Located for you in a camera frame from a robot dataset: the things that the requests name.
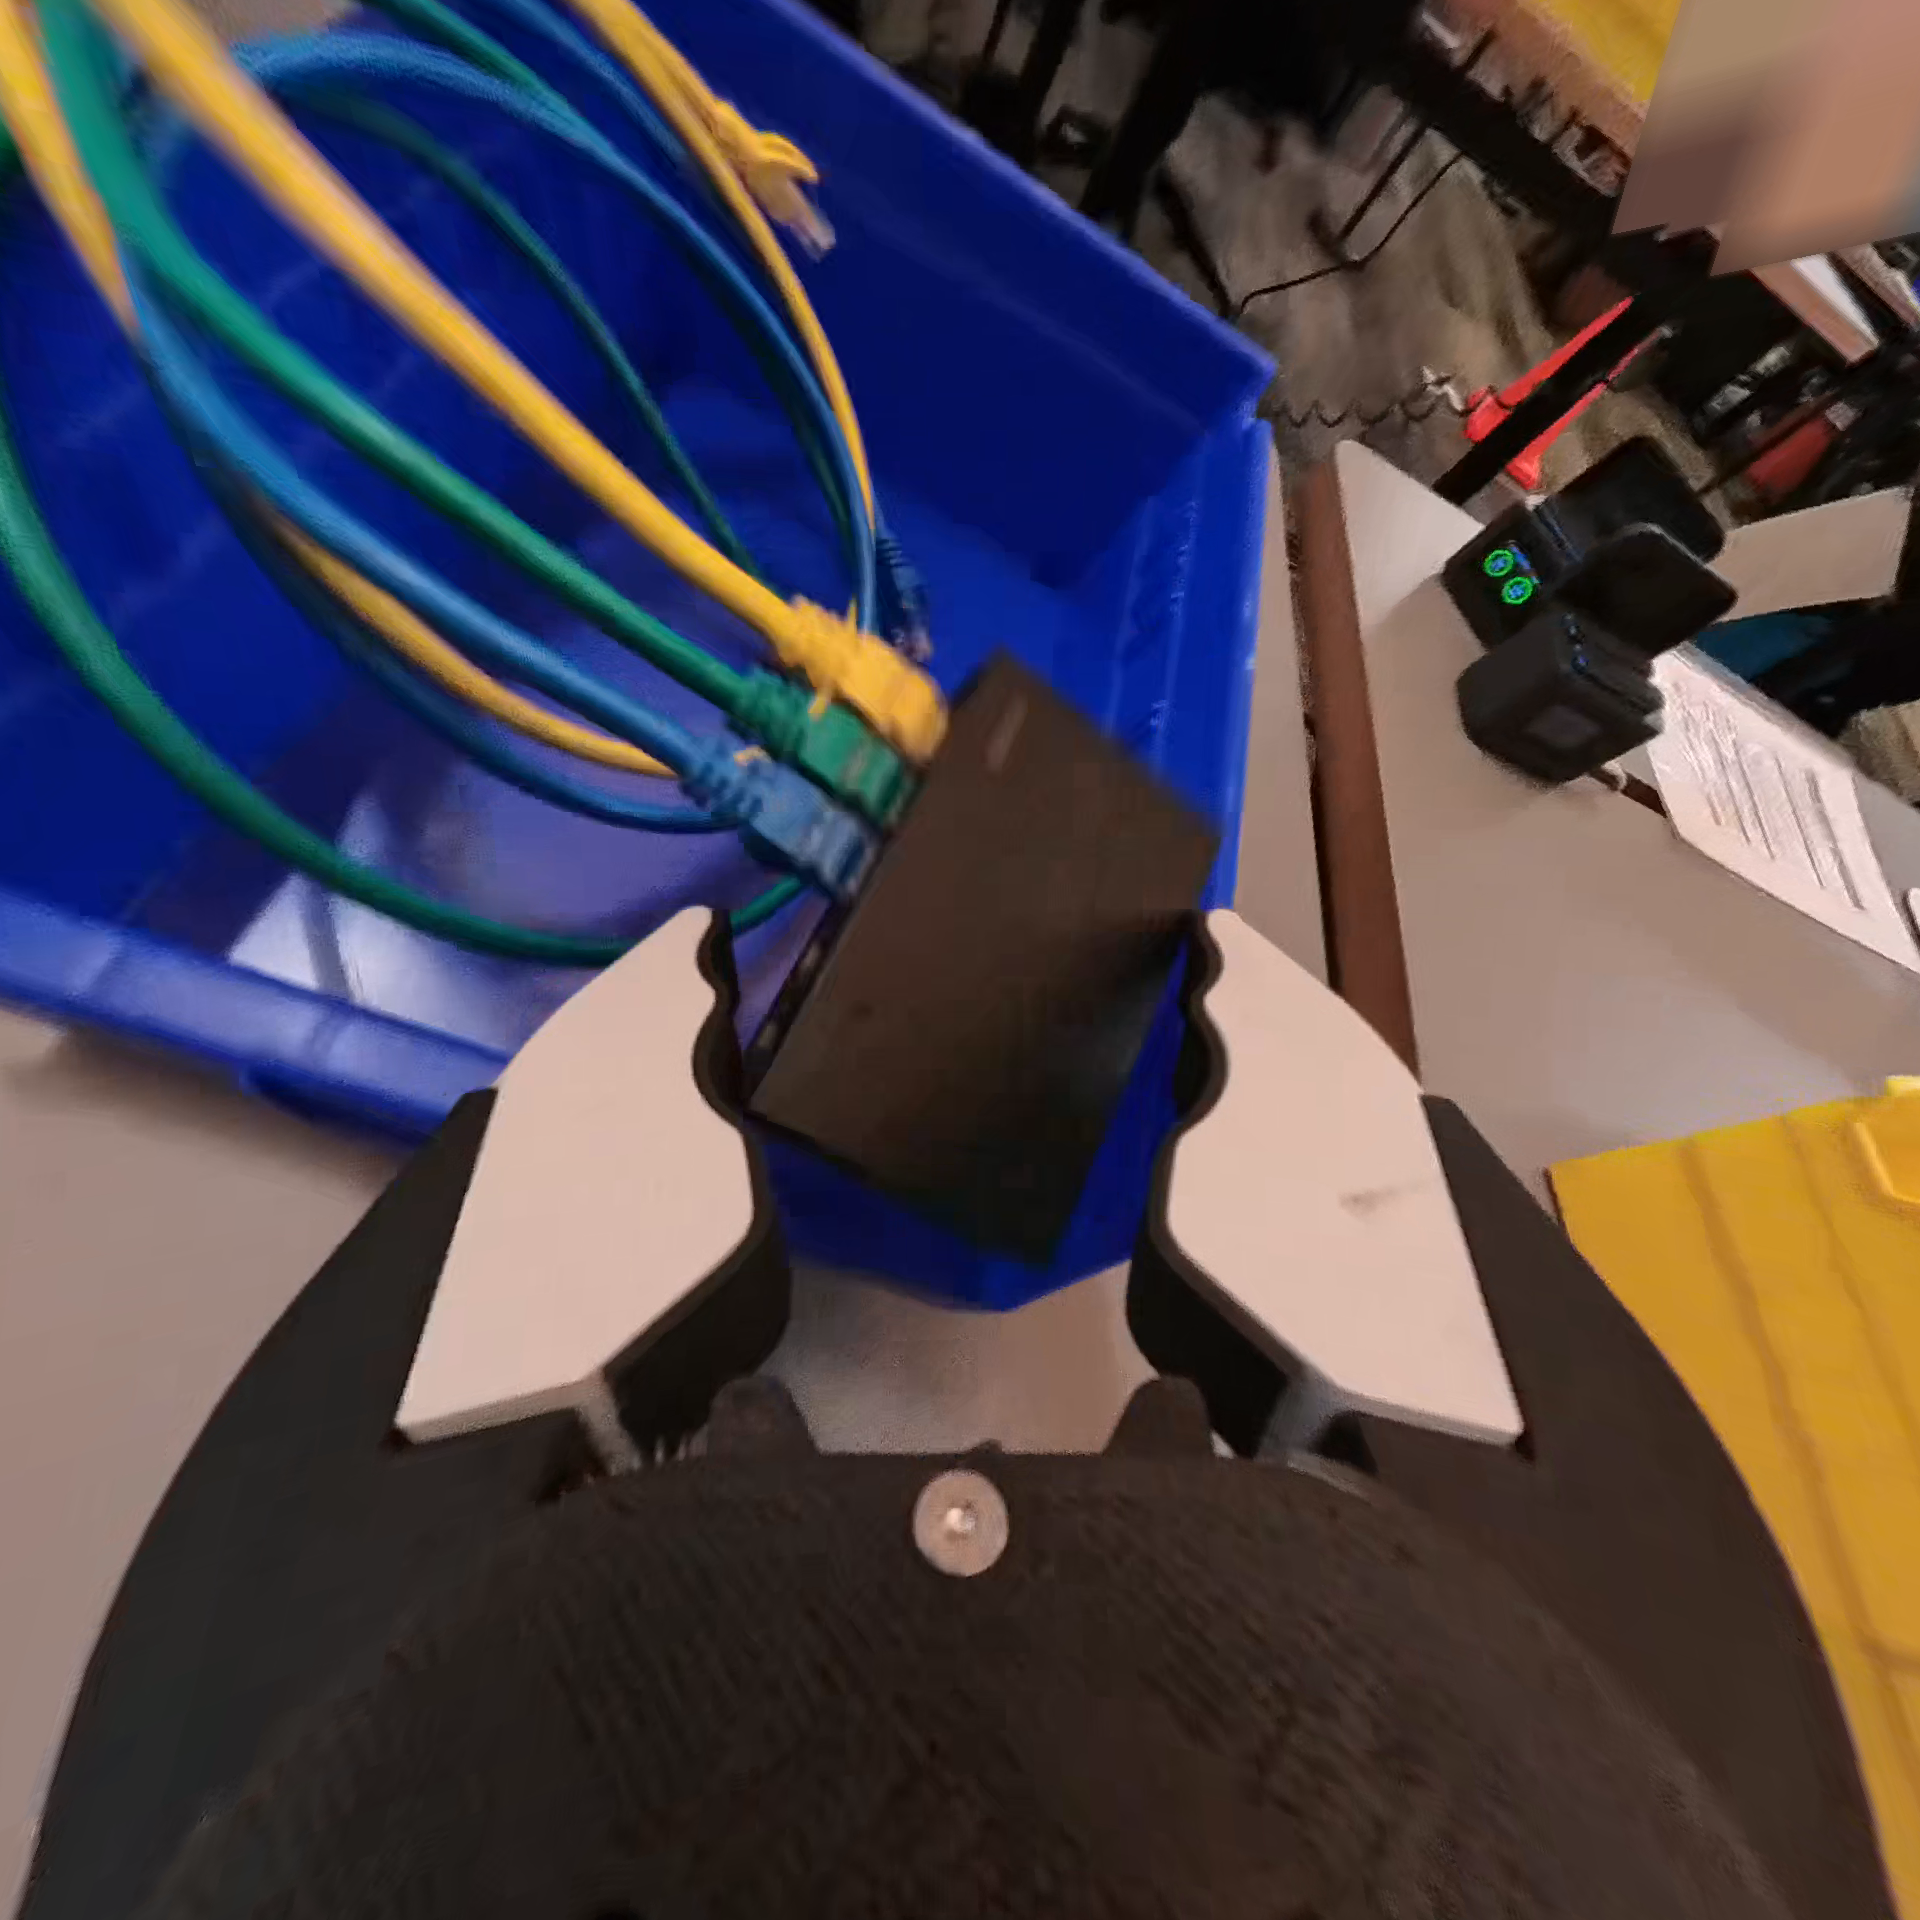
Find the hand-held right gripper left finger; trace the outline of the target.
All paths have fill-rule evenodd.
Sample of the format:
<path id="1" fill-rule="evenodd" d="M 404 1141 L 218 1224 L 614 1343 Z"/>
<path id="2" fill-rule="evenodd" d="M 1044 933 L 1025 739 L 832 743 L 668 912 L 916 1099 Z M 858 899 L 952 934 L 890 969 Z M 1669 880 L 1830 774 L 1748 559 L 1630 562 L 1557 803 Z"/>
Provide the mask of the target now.
<path id="1" fill-rule="evenodd" d="M 494 1081 L 398 1434 L 565 1415 L 612 1469 L 683 1450 L 792 1314 L 744 1096 L 730 919 L 693 906 Z"/>

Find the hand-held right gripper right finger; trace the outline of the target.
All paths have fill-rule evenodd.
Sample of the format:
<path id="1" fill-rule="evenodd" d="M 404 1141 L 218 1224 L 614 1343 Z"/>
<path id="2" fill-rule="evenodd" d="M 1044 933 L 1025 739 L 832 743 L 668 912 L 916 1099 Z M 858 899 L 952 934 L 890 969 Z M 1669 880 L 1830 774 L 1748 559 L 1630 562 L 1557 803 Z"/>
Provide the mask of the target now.
<path id="1" fill-rule="evenodd" d="M 1410 1066 L 1217 906 L 1190 923 L 1176 1119 L 1124 1321 L 1219 1450 L 1310 1450 L 1349 1419 L 1523 1438 L 1496 1319 Z"/>

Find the black network switch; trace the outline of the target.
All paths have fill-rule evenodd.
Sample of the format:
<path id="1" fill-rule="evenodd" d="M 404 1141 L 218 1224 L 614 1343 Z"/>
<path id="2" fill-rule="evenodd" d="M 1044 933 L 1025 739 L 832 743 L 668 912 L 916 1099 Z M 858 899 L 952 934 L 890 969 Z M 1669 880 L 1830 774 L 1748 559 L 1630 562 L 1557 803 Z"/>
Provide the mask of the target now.
<path id="1" fill-rule="evenodd" d="M 752 1114 L 985 1255 L 1054 1258 L 1217 851 L 1202 808 L 995 653 L 761 1022 Z"/>

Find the blue plastic bin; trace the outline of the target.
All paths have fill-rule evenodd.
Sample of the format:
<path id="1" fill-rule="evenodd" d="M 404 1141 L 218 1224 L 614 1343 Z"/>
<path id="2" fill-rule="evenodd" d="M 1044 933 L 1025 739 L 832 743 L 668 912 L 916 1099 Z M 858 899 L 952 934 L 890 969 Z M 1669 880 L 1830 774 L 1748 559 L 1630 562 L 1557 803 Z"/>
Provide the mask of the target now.
<path id="1" fill-rule="evenodd" d="M 1233 899 L 1258 663 L 1270 376 L 1258 346 L 793 5 L 645 5 L 706 79 L 822 167 L 835 248 L 802 263 L 848 376 L 878 503 L 958 689 L 1020 655 L 1219 831 Z M 662 402 L 781 592 L 846 595 L 832 519 L 725 307 L 610 178 L 481 103 L 393 97 L 534 226 Z M 426 264 L 451 275 L 612 450 L 666 475 L 553 294 L 444 179 L 308 123 Z M 488 403 L 377 314 L 192 134 L 160 175 L 185 235 L 347 386 L 612 587 L 734 666 L 764 651 L 642 552 Z M 708 704 L 470 543 L 226 346 L 209 369 L 313 479 L 485 605 L 688 730 Z M 301 825 L 489 921 L 651 933 L 764 878 L 734 835 L 653 835 L 542 803 L 427 730 L 313 631 L 235 542 L 126 338 L 24 179 L 4 193 L 4 398 L 88 601 L 212 750 Z M 78 683 L 4 568 L 4 1007 L 145 1039 L 242 1089 L 402 1142 L 585 975 L 466 952 L 326 897 L 228 831 Z M 1010 1310 L 1128 1257 L 1170 1117 L 1161 1019 L 1051 1258 L 979 1251 L 778 1142 L 793 1247 L 948 1303 Z"/>

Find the yellow plastic bin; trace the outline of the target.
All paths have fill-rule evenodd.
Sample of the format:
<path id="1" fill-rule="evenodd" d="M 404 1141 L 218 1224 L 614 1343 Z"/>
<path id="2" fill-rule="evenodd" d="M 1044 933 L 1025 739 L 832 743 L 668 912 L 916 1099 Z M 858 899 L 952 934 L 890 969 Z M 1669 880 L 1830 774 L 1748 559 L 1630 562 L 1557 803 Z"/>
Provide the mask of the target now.
<path id="1" fill-rule="evenodd" d="M 1918 1897 L 1918 1083 L 1548 1167 L 1808 1606 L 1897 1914 Z"/>

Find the printed paper sheet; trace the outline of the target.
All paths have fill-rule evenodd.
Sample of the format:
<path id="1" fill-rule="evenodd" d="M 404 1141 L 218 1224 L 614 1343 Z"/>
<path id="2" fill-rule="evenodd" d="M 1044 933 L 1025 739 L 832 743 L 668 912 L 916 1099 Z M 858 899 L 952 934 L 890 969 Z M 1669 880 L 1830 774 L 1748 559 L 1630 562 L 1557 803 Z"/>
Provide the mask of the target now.
<path id="1" fill-rule="evenodd" d="M 1646 745 L 1674 831 L 1726 873 L 1915 974 L 1909 905 L 1872 847 L 1854 762 L 1692 646 L 1660 655 Z"/>

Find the black charging case green lights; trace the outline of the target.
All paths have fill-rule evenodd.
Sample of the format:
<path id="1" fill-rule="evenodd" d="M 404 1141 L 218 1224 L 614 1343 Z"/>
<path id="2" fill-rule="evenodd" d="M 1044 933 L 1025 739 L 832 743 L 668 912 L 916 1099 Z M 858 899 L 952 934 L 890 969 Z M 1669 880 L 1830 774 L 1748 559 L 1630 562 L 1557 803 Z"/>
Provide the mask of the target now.
<path id="1" fill-rule="evenodd" d="M 1578 543 L 1554 503 L 1528 495 L 1485 521 L 1440 566 L 1438 583 L 1490 651 L 1549 605 L 1576 562 Z"/>

